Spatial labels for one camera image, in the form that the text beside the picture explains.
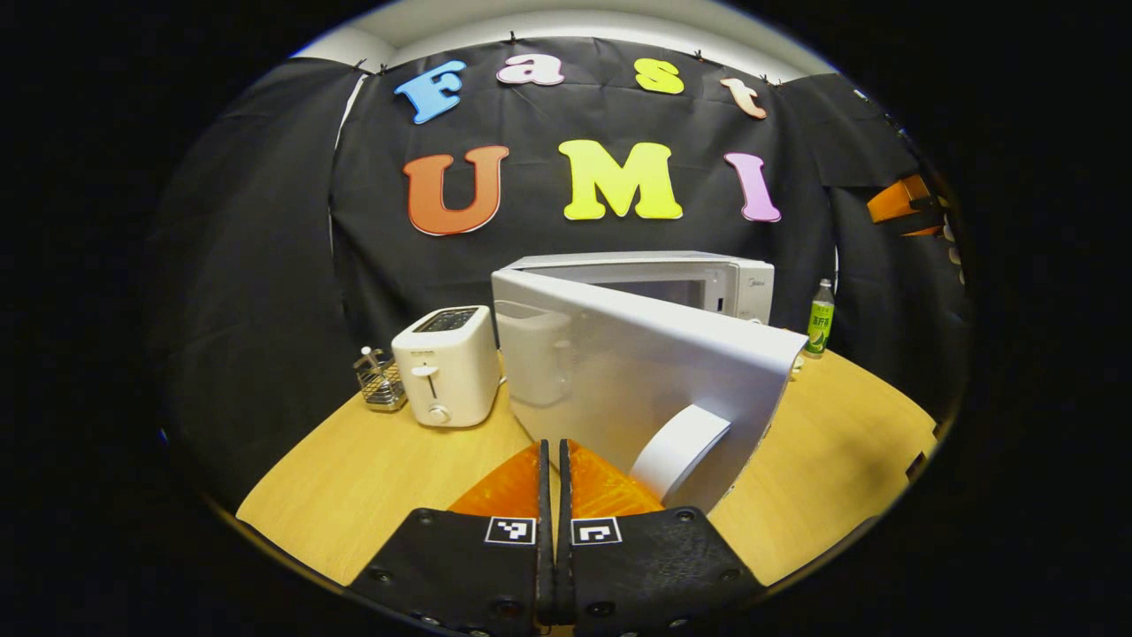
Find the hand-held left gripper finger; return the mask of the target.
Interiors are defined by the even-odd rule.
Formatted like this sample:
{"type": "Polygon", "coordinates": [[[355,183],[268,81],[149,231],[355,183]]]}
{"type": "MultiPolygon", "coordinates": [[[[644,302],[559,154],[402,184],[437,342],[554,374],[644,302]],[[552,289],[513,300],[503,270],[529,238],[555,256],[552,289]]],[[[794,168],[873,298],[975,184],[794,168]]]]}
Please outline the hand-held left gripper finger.
{"type": "Polygon", "coordinates": [[[577,636],[712,636],[765,592],[691,505],[664,508],[597,453],[561,441],[557,608],[577,636]]]}
{"type": "Polygon", "coordinates": [[[546,441],[518,451],[521,493],[484,515],[417,508],[350,584],[350,597],[429,636],[534,636],[554,617],[546,441]]]}

